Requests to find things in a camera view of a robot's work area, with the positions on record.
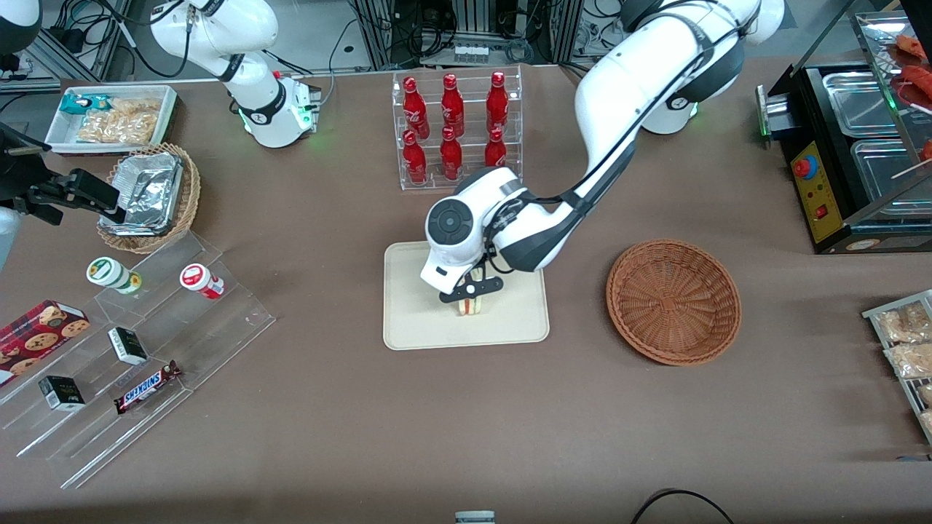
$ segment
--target table surface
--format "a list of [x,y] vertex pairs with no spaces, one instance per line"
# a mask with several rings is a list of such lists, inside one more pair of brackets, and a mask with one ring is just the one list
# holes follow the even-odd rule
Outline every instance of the table surface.
[[[544,271],[548,339],[419,352],[382,343],[384,251],[423,240],[438,198],[398,187],[391,75],[340,77],[320,131],[281,150],[243,132],[219,83],[173,85],[172,141],[203,178],[194,230],[279,320],[79,490],[0,432],[0,520],[436,523],[488,508],[502,524],[616,523],[679,487],[746,523],[927,522],[932,464],[894,458],[929,448],[860,312],[928,288],[932,255],[812,255],[778,148],[755,139],[753,88],[787,64],[748,60],[686,130],[638,136]],[[526,181],[556,193],[585,165],[575,79],[523,75]],[[113,162],[48,159],[101,175]],[[91,299],[95,256],[139,260],[106,248],[94,220],[24,222],[0,322]],[[614,259],[664,237],[717,257],[741,293],[737,341],[708,365],[643,358],[606,312]]]

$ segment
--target snickers bar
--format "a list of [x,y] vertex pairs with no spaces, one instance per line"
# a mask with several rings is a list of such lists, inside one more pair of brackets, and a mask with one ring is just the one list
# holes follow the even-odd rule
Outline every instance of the snickers bar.
[[167,365],[163,366],[156,374],[144,380],[142,384],[132,388],[121,398],[115,400],[114,405],[116,406],[116,412],[120,415],[126,413],[127,409],[132,405],[142,402],[149,395],[155,393],[158,388],[169,383],[169,380],[179,375],[181,375],[181,369],[179,369],[178,365],[172,360]]

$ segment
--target beige tray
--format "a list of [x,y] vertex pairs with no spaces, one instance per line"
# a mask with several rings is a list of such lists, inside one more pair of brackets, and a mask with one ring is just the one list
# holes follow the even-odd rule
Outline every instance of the beige tray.
[[501,275],[503,290],[482,297],[482,312],[462,316],[420,279],[428,243],[385,250],[382,338],[395,351],[540,342],[550,333],[543,271]]

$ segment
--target red emergency stop button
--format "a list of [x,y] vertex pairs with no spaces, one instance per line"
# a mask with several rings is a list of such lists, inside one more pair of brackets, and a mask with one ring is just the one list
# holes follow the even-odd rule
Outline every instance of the red emergency stop button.
[[805,175],[809,174],[809,160],[799,159],[793,164],[793,174],[803,178]]
[[793,174],[800,177],[802,180],[810,180],[816,176],[817,168],[818,160],[812,155],[806,155],[793,162]]

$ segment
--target stainless steel tray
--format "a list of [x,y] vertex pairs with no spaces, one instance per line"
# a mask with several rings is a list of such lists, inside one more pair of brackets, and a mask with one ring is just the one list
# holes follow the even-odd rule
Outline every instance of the stainless steel tray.
[[833,73],[822,78],[842,132],[852,138],[896,136],[880,86],[870,72]]
[[[909,180],[907,172],[897,180],[891,176],[909,169],[912,161],[901,140],[860,140],[851,146],[857,170],[871,200],[878,200]],[[893,200],[884,208],[885,214],[932,214],[932,194],[925,185],[908,191],[908,198]]]

